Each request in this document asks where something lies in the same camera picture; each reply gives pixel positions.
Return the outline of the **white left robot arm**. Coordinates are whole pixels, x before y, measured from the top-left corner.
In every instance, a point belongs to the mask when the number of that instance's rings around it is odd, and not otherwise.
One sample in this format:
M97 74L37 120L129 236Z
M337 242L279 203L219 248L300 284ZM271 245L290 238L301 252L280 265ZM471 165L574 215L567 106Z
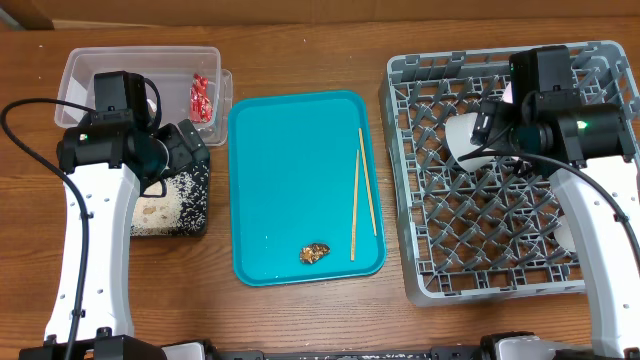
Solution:
M129 305L131 225L139 198L208 158L192 123L163 124L146 91L155 84L126 71L94 77L95 106L65 130L52 164L1 123L7 137L64 183L66 232L57 299L39 347L20 360L218 358L208 340L156 346L135 338Z

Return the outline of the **red snack wrapper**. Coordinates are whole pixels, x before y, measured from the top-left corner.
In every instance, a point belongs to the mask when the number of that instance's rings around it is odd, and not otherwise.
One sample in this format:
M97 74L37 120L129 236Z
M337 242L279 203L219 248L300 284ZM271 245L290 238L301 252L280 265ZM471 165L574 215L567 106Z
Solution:
M197 73L193 75L190 88L190 120L204 124L212 120L213 105L207 95L209 81Z

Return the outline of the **brown food scrap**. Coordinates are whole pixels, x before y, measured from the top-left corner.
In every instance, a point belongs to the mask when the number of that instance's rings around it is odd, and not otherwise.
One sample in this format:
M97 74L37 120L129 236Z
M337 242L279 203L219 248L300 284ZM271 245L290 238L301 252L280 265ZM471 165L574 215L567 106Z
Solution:
M302 264L312 265L330 253L330 247L322 243L312 243L303 247L299 254Z

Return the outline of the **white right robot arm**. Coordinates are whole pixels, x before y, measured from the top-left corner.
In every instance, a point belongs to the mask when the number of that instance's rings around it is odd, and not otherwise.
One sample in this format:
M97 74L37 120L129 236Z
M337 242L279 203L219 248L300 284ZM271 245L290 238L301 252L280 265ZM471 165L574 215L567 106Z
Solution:
M486 359L636 359L639 356L639 166L624 110L583 102L564 45L509 58L510 144L482 156L532 163L548 178L579 258L591 346L544 341L529 332L482 339Z

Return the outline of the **wooden chopstick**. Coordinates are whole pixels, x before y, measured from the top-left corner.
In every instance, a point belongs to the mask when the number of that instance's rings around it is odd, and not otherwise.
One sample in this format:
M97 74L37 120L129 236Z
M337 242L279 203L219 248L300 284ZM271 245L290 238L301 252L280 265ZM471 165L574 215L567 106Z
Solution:
M356 151L355 170L354 170L351 247L350 247L350 261L351 262L354 262L355 258L356 258L358 198L359 198L359 173L360 173L359 169L360 169L360 150L358 149Z
M362 163L363 163L363 168L364 168L365 186L366 186L366 190L367 190L367 198L368 198L370 219L371 219L371 223L372 223L373 234L374 234L374 236L377 236L377 223L376 223L376 216L375 216L375 212L374 212L373 197L372 197L372 192L371 192L370 177L369 177L368 163L367 163L367 155L366 155L366 150L365 150L365 146L364 146L364 134L363 134L362 128L358 129L358 135L359 135L360 150L361 150L361 153L362 153Z

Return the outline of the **large pink plate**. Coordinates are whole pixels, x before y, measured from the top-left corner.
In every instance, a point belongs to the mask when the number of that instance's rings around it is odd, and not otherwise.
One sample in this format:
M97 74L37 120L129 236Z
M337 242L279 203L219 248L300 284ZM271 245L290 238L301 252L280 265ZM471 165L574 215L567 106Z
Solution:
M475 123L476 115L479 110L480 104L473 112L465 113L463 115L457 115L449 118L445 125L445 141L449 149L450 155L456 161L463 170L467 172L475 172L482 166L489 164L493 157L485 156L469 160L461 161L460 157L471 153L481 146L473 145L471 140L472 128ZM512 87L508 82L503 95L495 101L503 101L507 103L513 103Z

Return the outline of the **white cup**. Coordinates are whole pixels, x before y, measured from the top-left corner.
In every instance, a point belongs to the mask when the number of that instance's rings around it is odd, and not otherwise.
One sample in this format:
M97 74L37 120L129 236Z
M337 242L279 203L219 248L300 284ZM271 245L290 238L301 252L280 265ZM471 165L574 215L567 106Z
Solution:
M571 253L576 252L576 246L565 215L558 218L558 226L553 231L558 245Z

